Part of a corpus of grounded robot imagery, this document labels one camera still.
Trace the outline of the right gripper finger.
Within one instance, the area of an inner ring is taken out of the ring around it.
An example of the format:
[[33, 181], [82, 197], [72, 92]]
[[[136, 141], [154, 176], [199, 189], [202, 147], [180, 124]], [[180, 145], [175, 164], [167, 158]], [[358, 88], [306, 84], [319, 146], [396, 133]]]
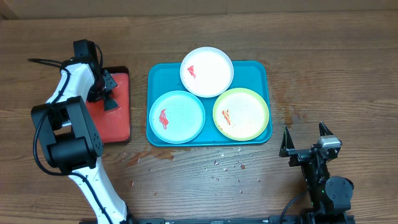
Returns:
[[280, 153], [290, 153], [295, 150], [295, 146], [293, 144], [289, 129], [287, 126], [284, 126], [284, 134], [280, 146]]
[[333, 135], [333, 133], [327, 128], [326, 124], [321, 121], [319, 123], [319, 132], [320, 132], [320, 136], [331, 136]]

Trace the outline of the black and pink sponge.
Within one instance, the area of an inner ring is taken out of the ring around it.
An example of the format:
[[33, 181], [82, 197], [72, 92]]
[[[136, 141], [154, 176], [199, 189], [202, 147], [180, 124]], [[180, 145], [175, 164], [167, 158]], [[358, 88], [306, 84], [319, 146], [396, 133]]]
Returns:
[[118, 103], [110, 95], [104, 97], [104, 111], [111, 111], [118, 107]]

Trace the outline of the yellow green plate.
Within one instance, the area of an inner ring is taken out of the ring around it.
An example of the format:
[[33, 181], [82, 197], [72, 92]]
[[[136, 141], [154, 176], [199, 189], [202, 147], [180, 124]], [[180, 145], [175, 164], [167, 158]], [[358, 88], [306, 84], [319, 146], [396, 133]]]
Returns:
[[267, 128], [271, 114], [263, 97], [248, 88], [233, 88], [222, 93], [212, 111], [218, 131], [235, 141], [250, 141]]

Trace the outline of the light blue plate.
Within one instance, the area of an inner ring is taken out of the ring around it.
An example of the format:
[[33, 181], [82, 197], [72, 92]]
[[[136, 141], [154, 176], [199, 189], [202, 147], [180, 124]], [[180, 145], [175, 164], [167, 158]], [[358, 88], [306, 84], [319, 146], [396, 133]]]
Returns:
[[169, 91], [154, 101], [148, 119], [155, 137], [169, 144], [183, 144], [195, 139], [202, 131], [205, 108], [187, 91]]

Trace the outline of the white plate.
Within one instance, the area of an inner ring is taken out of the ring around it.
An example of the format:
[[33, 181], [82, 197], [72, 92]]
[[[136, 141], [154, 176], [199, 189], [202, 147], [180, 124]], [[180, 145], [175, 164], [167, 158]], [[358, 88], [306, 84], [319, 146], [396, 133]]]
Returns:
[[192, 94], [212, 98], [225, 92], [232, 84], [234, 67], [220, 49], [200, 47], [189, 52], [180, 65], [180, 79]]

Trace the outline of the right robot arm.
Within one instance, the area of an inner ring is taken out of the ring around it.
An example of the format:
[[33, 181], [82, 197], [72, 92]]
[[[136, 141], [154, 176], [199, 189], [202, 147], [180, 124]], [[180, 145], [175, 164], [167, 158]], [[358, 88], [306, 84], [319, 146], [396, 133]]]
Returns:
[[[320, 137], [308, 149], [296, 149], [288, 127], [280, 146], [279, 156], [289, 158], [289, 166], [300, 167], [307, 189], [293, 198], [279, 216], [280, 223], [354, 223], [351, 209], [354, 184], [345, 177], [331, 176], [327, 162], [338, 157], [342, 142], [321, 122]], [[301, 210], [300, 215], [287, 218], [287, 209], [300, 197], [308, 194], [311, 207]]]

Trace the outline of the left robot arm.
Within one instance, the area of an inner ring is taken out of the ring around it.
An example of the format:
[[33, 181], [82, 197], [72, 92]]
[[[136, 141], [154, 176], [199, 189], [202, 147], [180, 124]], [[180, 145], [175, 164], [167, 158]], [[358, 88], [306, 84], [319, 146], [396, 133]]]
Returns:
[[96, 223], [136, 223], [102, 160], [104, 144], [131, 137], [129, 70], [105, 68], [100, 47], [90, 40], [75, 41], [73, 50], [63, 62], [33, 59], [57, 67], [61, 75], [53, 95], [31, 110], [35, 162], [48, 175], [74, 181]]

